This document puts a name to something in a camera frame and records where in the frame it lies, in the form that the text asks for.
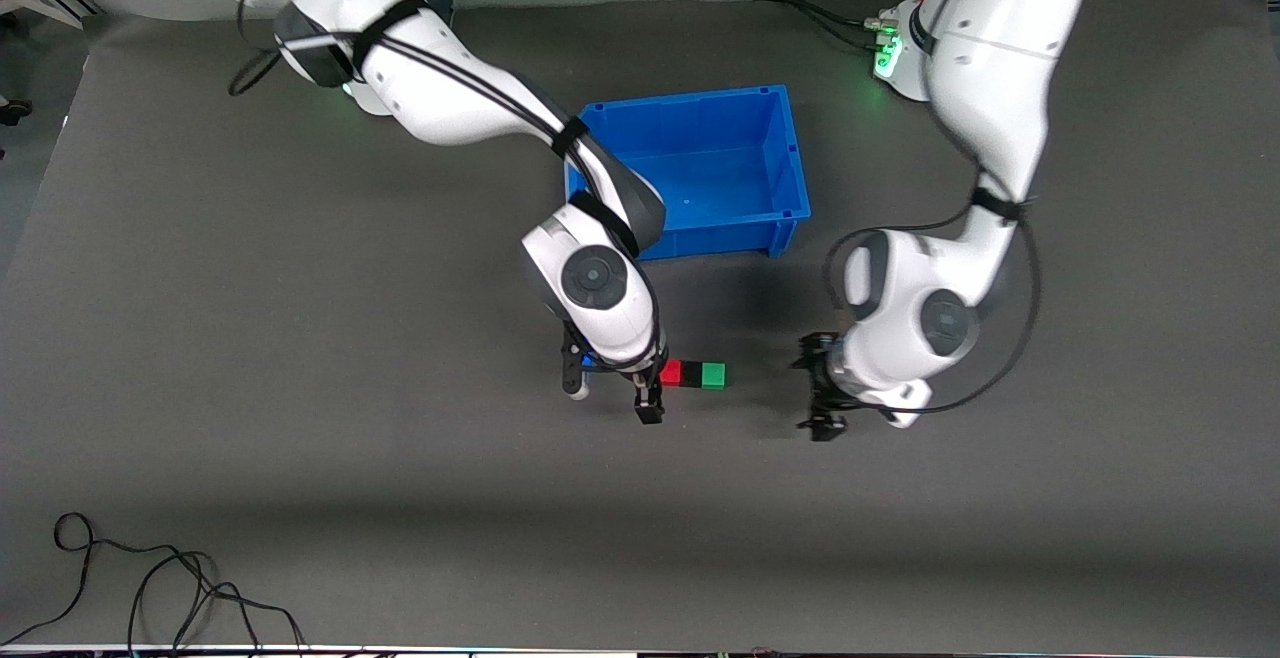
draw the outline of green light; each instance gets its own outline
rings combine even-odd
[[[893,74],[895,67],[897,67],[897,58],[902,55],[902,38],[895,35],[892,40],[881,49],[883,55],[877,58],[876,61],[876,74],[881,78],[888,78]]]

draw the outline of table surface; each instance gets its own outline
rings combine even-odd
[[[869,15],[890,1],[833,3]],[[1275,654],[1280,67],[1262,0],[1087,0],[1034,192],[1018,370],[908,431],[792,426],[840,326],[846,230],[928,221],[973,166],[868,56],[763,3],[476,10],[489,61],[582,102],[787,84],[813,219],[781,260],[653,262],[672,351],[730,366],[658,428],[558,390],[520,237],[562,202],[527,138],[417,143],[337,90],[242,99],[229,24],[100,26],[0,298],[5,634],[59,612],[68,510],[219,558],[344,644]],[[956,396],[998,365],[1002,303]],[[119,641],[150,561],[102,553],[33,641]],[[165,576],[146,638],[188,586]],[[228,611],[202,634],[243,643]],[[283,626],[265,630],[284,641]]]

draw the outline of blue plastic bin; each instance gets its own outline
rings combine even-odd
[[[782,84],[591,102],[581,119],[667,202],[643,260],[767,251],[777,259],[809,218],[791,102]],[[586,181],[564,169],[564,193]]]

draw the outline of white robotic arm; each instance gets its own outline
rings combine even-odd
[[[1082,0],[910,0],[868,20],[887,35],[876,74],[934,115],[978,165],[973,206],[956,239],[865,230],[845,266],[855,325],[801,342],[814,440],[844,433],[838,415],[877,408],[910,426],[929,376],[974,346],[974,311],[991,289],[1027,201],[1048,133],[1046,99]],[[910,10],[899,33],[896,15]]]
[[[458,146],[534,134],[586,177],[589,193],[524,238],[526,273],[564,321],[566,393],[586,397],[585,370],[620,373],[636,387],[641,420],[659,422],[666,338],[635,261],[662,236],[657,189],[529,79],[474,56],[449,28],[453,0],[250,1],[279,10],[276,44],[298,74],[347,84],[361,108],[396,116],[413,137]]]

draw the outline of green block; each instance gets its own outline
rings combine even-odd
[[[724,389],[724,364],[703,364],[703,388],[709,390]]]

